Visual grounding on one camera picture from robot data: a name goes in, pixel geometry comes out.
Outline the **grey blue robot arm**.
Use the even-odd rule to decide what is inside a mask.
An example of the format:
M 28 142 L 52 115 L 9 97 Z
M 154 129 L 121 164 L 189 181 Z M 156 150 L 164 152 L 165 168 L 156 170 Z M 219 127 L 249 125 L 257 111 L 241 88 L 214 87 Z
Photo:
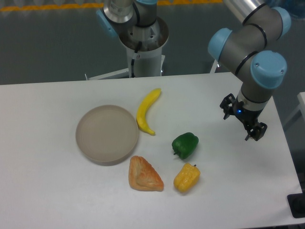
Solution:
M 237 96 L 226 96 L 220 107 L 225 117 L 235 116 L 243 124 L 247 138 L 259 140 L 267 125 L 258 117 L 287 71 L 284 57 L 266 47 L 289 31 L 291 18 L 285 9 L 270 8 L 263 0 L 227 0 L 225 5 L 242 28 L 217 31 L 208 43 L 208 52 L 242 81 L 242 86 Z M 169 30 L 157 16 L 157 1 L 106 0 L 96 15 L 103 29 L 119 37 L 126 48 L 131 78 L 162 74 L 162 48 Z

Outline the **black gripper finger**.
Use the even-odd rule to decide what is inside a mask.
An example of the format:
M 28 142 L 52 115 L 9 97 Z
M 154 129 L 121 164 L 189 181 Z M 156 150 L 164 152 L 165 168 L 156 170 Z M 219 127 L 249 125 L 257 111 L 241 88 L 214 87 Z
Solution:
M 220 108 L 223 110 L 224 113 L 224 120 L 226 120 L 229 116 L 235 115 L 233 108 L 235 100 L 236 98 L 233 94 L 228 94 L 220 103 Z
M 245 141 L 247 141 L 249 138 L 255 141 L 260 140 L 267 130 L 267 125 L 262 122 L 255 122 L 253 125 L 244 125 L 244 127 L 247 131 Z

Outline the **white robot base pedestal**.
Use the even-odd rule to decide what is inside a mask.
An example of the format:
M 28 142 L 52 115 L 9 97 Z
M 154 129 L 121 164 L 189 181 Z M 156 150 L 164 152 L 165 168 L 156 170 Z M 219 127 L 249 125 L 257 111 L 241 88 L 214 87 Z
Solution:
M 128 67 L 90 77 L 88 80 L 161 76 L 165 59 L 162 50 L 168 38 L 168 26 L 160 17 L 145 28 L 132 26 L 119 35 L 120 42 L 126 49 Z

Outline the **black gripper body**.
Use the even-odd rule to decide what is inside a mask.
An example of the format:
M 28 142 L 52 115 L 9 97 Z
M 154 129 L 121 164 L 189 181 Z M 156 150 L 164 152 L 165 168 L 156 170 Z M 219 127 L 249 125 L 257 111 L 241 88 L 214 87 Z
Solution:
M 233 103 L 233 112 L 245 126 L 265 125 L 258 122 L 258 117 L 265 108 L 265 103 L 255 103 L 250 100 L 236 100 Z

